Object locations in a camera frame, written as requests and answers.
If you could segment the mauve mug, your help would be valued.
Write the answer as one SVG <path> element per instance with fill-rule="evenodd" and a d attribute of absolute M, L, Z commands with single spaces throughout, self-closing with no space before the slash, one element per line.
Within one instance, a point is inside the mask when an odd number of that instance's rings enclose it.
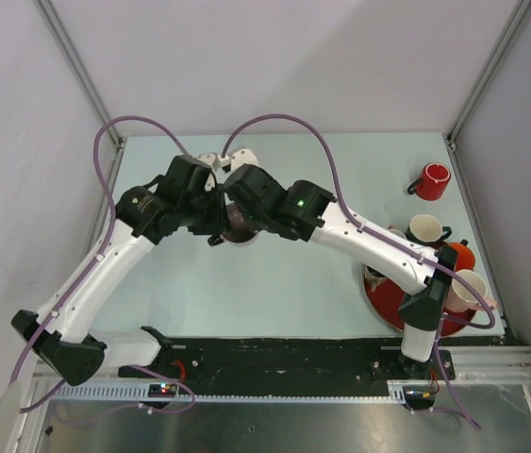
<path fill-rule="evenodd" d="M 250 228 L 235 203 L 228 203 L 225 206 L 225 213 L 224 230 L 207 240 L 209 246 L 217 246 L 223 243 L 247 245 L 257 238 L 257 231 Z"/>

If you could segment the dark green mug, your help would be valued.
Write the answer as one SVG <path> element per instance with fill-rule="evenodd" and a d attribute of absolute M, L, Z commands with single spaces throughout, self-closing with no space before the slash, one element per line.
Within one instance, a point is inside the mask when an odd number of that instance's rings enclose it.
<path fill-rule="evenodd" d="M 405 232 L 410 241 L 429 246 L 446 241 L 452 233 L 453 230 L 449 226 L 443 226 L 436 217 L 430 214 L 413 216 Z"/>

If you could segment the red mug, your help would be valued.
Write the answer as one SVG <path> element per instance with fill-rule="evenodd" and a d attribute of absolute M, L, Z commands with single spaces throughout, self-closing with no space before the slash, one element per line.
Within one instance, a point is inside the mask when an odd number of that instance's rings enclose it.
<path fill-rule="evenodd" d="M 419 176 L 407 187 L 407 194 L 417 195 L 425 201 L 439 200 L 447 188 L 452 173 L 440 162 L 427 163 Z"/>

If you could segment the large orange mug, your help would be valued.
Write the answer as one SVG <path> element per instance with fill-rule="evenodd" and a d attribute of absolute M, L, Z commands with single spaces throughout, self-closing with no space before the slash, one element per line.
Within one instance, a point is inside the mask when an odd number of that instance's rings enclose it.
<path fill-rule="evenodd" d="M 449 247 L 457 252 L 455 271 L 472 270 L 476 264 L 476 258 L 469 247 L 469 242 L 466 239 L 460 242 L 447 243 Z"/>

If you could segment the light pink mug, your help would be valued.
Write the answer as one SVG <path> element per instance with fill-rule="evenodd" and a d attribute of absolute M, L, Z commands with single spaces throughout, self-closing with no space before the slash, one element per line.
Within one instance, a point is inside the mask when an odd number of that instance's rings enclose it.
<path fill-rule="evenodd" d="M 498 302 L 488 295 L 488 286 L 479 274 L 468 269 L 458 270 L 456 274 L 475 290 L 492 310 L 498 308 Z M 444 308 L 452 312 L 483 310 L 482 305 L 473 293 L 456 278 L 452 279 L 450 289 L 445 298 Z"/>

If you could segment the brown patterned mug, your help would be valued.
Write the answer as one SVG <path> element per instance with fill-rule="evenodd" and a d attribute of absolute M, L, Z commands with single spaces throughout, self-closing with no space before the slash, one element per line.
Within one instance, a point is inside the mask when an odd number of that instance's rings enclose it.
<path fill-rule="evenodd" d="M 369 266 L 364 268 L 364 279 L 366 282 L 366 288 L 372 292 L 375 291 L 380 284 L 387 280 L 384 275 L 380 274 Z"/>

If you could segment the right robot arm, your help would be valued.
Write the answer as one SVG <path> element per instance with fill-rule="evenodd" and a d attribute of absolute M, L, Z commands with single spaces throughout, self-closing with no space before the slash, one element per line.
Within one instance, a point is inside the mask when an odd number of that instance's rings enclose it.
<path fill-rule="evenodd" d="M 247 225 L 290 241 L 326 246 L 390 279 L 405 294 L 401 371 L 421 378 L 433 366 L 432 352 L 444 299 L 452 279 L 442 272 L 456 252 L 411 243 L 343 207 L 330 191 L 306 180 L 284 188 L 264 169 L 244 163 L 226 169 L 224 192 Z"/>

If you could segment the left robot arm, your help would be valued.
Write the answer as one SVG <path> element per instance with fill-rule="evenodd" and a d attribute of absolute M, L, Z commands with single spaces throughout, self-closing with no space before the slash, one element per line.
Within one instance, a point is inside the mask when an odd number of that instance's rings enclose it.
<path fill-rule="evenodd" d="M 168 341 L 154 328 L 98 333 L 91 324 L 128 272 L 164 238 L 181 227 L 198 235 L 221 232 L 219 163 L 215 154 L 176 156 L 166 174 L 125 191 L 97 244 L 50 301 L 14 315 L 14 329 L 67 384 L 130 365 L 153 377 L 171 369 Z"/>

